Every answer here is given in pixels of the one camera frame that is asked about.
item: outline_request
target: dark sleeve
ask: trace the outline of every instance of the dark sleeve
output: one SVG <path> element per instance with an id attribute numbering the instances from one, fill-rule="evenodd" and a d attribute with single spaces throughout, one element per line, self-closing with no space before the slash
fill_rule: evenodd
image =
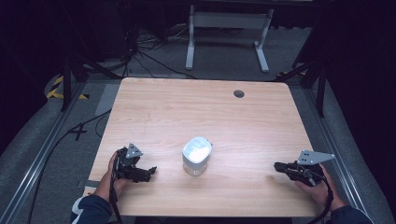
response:
<path id="1" fill-rule="evenodd" d="M 90 195 L 76 200 L 72 208 L 70 223 L 105 224 L 110 217 L 110 204 L 97 195 Z"/>
<path id="2" fill-rule="evenodd" d="M 332 212 L 332 224 L 369 224 L 373 223 L 361 210 L 350 205 L 340 207 Z"/>

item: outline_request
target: light wood tabletop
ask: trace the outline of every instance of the light wood tabletop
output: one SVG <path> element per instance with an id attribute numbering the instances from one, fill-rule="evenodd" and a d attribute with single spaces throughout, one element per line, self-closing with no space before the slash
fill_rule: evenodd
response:
<path id="1" fill-rule="evenodd" d="M 245 95 L 235 97 L 234 91 Z M 191 176 L 182 149 L 196 136 L 213 149 L 207 169 Z M 130 183 L 118 207 L 128 216 L 315 217 L 321 209 L 274 163 L 312 150 L 289 87 L 283 83 L 125 78 L 99 146 L 90 180 L 111 155 L 134 143 L 151 180 Z M 84 195 L 94 189 L 85 189 Z"/>

